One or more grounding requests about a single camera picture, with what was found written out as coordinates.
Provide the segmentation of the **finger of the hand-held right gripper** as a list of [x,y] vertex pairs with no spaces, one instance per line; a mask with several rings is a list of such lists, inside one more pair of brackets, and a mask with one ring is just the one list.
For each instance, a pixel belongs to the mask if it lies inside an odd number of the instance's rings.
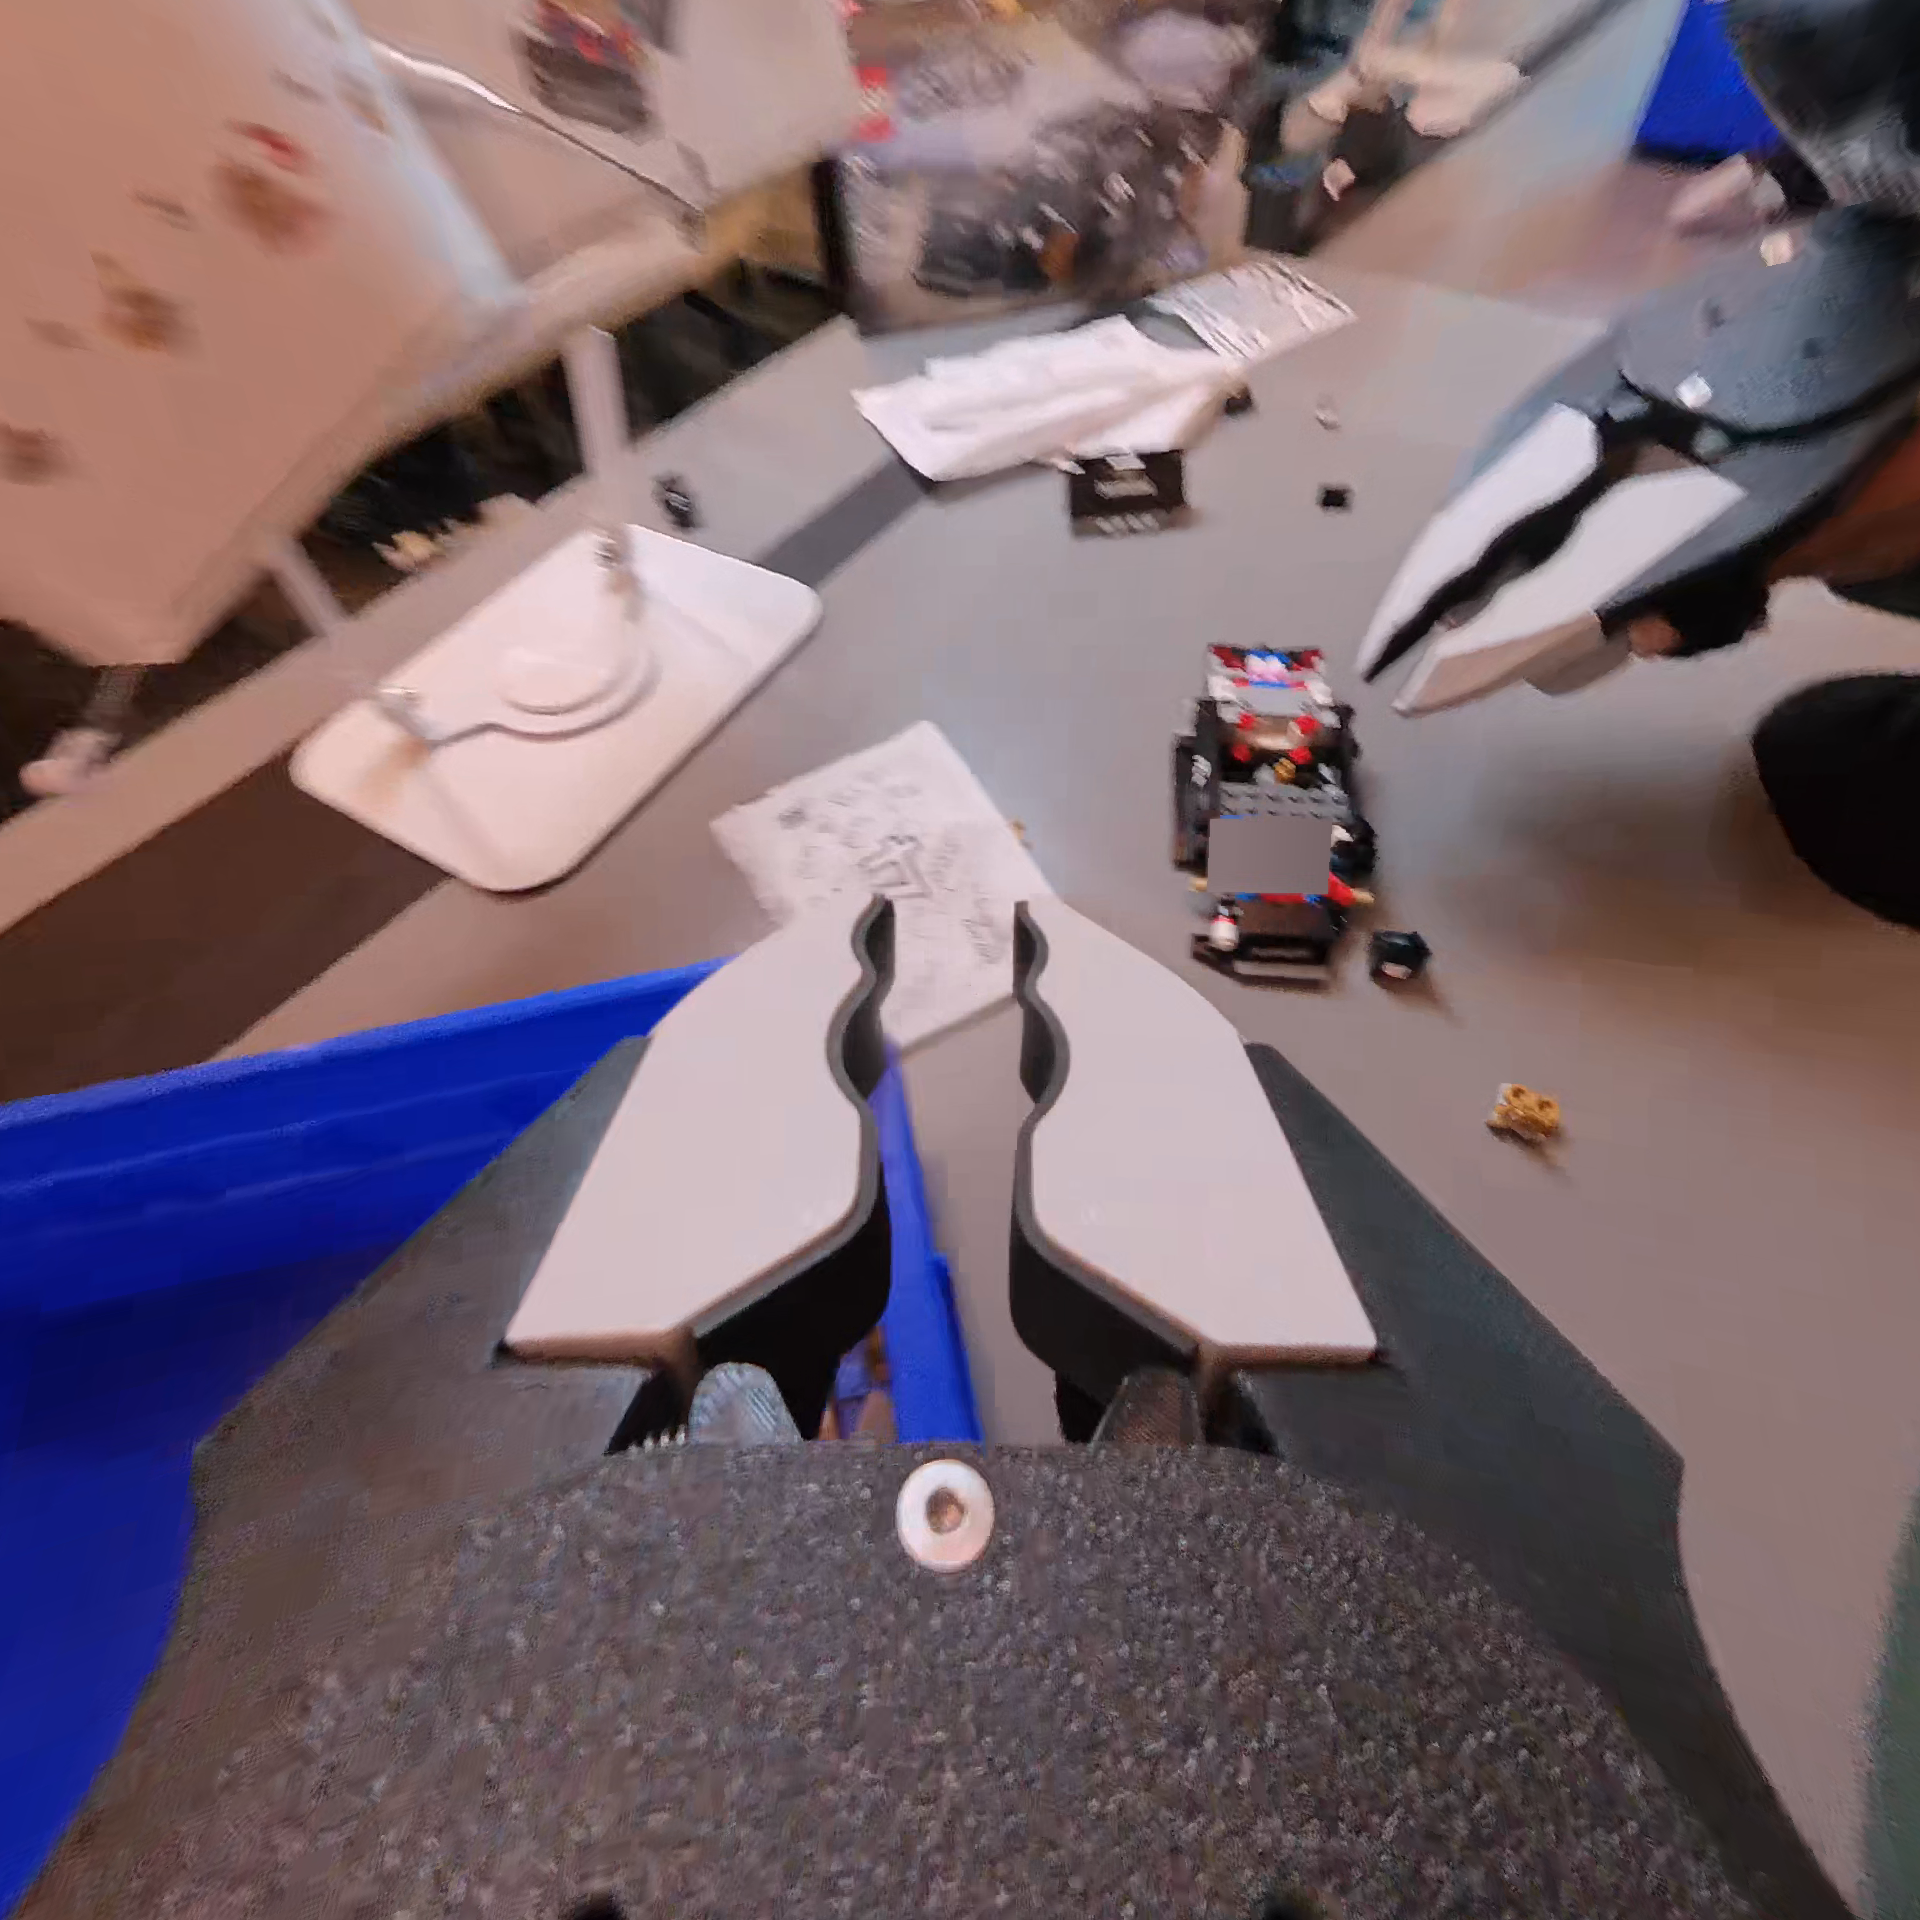
[[1593,416],[1555,404],[1427,521],[1382,592],[1358,651],[1364,681],[1378,678],[1459,606],[1473,576],[1504,558],[1542,514],[1574,500],[1600,472]]
[[1432,643],[1397,713],[1432,716],[1517,684],[1610,673],[1612,606],[1745,498],[1710,469],[1651,472],[1610,486],[1547,560]]

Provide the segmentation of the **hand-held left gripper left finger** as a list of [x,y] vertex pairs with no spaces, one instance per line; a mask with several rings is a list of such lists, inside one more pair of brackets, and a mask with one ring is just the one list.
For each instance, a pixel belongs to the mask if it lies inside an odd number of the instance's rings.
[[891,1240],[873,1092],[893,905],[811,907],[640,1050],[500,1340],[686,1386],[740,1360],[821,1397],[880,1320]]

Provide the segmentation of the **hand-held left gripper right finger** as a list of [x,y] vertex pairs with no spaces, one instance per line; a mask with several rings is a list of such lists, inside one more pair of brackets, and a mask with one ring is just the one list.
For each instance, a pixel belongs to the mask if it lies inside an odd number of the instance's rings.
[[1193,984],[1066,901],[1014,910],[1011,1309],[1083,1402],[1141,1370],[1363,1370],[1378,1332],[1250,1050]]

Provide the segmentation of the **black printed lego plate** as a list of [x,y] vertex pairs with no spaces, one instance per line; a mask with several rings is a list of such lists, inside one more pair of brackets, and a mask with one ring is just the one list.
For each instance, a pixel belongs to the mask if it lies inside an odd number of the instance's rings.
[[1186,456],[1178,449],[1078,456],[1064,464],[1074,540],[1153,537],[1186,528]]

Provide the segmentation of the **black lego car model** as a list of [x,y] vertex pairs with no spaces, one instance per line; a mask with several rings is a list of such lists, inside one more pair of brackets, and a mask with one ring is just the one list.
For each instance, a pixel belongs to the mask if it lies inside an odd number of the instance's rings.
[[1254,985],[1322,987],[1372,905],[1354,708],[1315,646],[1211,643],[1171,741],[1171,864],[1192,957]]

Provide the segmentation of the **blue plastic parts bin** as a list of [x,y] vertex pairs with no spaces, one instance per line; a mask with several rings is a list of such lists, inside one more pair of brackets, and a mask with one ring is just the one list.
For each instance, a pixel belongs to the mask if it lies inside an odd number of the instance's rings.
[[896,1526],[998,1475],[893,1045],[891,1444],[500,1344],[723,965],[4,1112],[4,1910],[978,1909],[1011,1561]]

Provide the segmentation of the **white book stand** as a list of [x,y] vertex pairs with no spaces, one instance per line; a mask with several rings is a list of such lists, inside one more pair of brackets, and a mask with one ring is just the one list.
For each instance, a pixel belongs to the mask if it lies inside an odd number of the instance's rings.
[[4,536],[26,537],[4,620],[101,668],[27,792],[106,778],[128,690],[264,574],[342,634],[305,524],[377,456],[560,354],[597,516],[324,722],[296,779],[489,892],[576,869],[821,620],[817,592],[618,505],[632,433],[606,323],[753,260],[768,210],[737,198],[698,243],[636,226],[529,284],[488,244],[348,273],[341,233],[252,257],[203,232],[189,274],[4,270]]

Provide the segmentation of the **lego instruction booklet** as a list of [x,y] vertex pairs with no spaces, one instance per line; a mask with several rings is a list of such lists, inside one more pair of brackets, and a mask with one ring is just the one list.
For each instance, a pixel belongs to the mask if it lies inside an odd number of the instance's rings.
[[270,541],[670,291],[854,105],[836,4],[4,4],[4,625],[189,657]]

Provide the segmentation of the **lego set box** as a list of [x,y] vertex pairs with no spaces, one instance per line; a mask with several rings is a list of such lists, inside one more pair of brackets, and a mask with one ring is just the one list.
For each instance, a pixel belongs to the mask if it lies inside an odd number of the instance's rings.
[[1270,4],[844,4],[853,138],[817,174],[864,331],[1123,305],[1243,254]]

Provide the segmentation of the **person's right hand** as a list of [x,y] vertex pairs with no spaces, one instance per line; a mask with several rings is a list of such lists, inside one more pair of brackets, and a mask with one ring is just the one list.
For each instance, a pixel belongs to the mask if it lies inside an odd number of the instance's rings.
[[1917,570],[1917,427],[1837,505],[1768,565],[1768,585],[1821,582],[1834,592],[1880,590]]

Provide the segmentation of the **blue plastic storage bin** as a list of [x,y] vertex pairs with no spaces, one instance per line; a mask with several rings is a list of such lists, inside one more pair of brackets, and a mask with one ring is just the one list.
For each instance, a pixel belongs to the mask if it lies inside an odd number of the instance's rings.
[[1682,4],[1632,140],[1637,158],[1710,166],[1780,149],[1782,138],[1745,77],[1726,14],[1723,2]]

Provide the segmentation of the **small black box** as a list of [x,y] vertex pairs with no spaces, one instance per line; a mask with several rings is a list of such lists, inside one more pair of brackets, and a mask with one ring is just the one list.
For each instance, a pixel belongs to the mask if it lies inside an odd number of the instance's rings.
[[1252,251],[1308,257],[1328,226],[1328,156],[1310,152],[1250,160],[1242,170],[1246,192],[1242,243]]
[[1397,180],[1412,153],[1405,105],[1393,97],[1354,104],[1328,144],[1322,186],[1331,201]]

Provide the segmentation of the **white numbered paper bag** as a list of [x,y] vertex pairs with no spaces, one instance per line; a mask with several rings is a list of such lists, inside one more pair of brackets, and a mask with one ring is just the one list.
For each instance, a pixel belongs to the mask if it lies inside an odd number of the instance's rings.
[[712,835],[778,923],[844,896],[893,905],[880,1020],[899,1051],[1013,997],[1018,905],[1051,894],[1020,830],[931,722],[774,784]]

